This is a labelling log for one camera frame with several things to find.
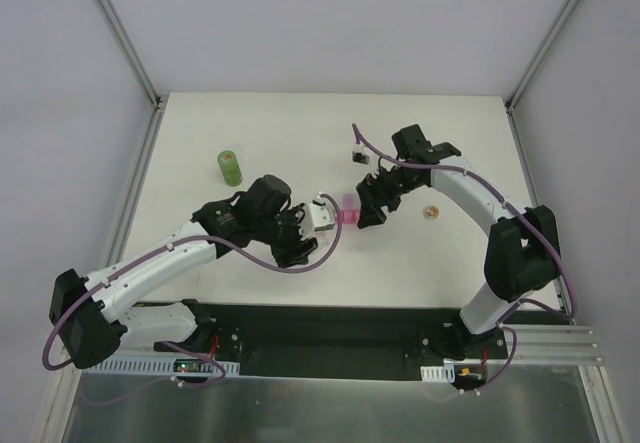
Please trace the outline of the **pink weekly pill organizer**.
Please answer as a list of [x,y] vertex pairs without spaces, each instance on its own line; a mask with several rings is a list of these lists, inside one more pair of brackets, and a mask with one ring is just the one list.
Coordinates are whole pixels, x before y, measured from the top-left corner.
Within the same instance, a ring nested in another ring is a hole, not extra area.
[[342,221],[345,225],[356,225],[360,217],[360,199],[356,193],[345,193],[341,205]]

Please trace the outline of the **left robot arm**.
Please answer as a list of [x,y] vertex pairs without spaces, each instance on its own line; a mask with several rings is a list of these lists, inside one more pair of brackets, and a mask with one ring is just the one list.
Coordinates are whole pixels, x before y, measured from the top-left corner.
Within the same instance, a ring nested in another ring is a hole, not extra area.
[[244,253],[252,242],[269,247],[269,267],[282,273],[313,269],[310,256],[317,233],[333,229],[329,200],[316,196],[292,205],[291,189],[265,175],[246,191],[204,204],[191,218],[141,254],[84,276],[74,269],[54,283],[49,318],[69,363],[91,368],[120,346],[166,351],[171,344],[213,355],[219,343],[216,325],[194,299],[141,307],[149,293],[194,268],[226,254]]

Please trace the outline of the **brown bottle cap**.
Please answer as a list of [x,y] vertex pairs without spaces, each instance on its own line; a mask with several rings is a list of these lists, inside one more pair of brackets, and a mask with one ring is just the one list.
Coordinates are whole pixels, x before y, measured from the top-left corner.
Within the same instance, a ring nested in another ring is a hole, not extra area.
[[429,205],[423,209],[423,216],[429,220],[435,220],[439,217],[440,211],[437,206]]

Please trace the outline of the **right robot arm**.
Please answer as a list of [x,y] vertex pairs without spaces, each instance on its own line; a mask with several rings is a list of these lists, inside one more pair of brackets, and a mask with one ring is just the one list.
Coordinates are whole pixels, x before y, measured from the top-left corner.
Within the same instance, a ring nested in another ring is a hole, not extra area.
[[375,149],[360,131],[354,136],[354,162],[365,163],[374,154],[391,165],[378,166],[357,184],[358,228],[384,224],[403,196],[428,187],[453,201],[486,234],[483,285],[430,339],[433,352],[441,357],[473,357],[525,299],[560,276],[554,213],[544,205],[509,202],[471,168],[458,148],[449,142],[431,143],[417,125],[393,134],[395,156]]

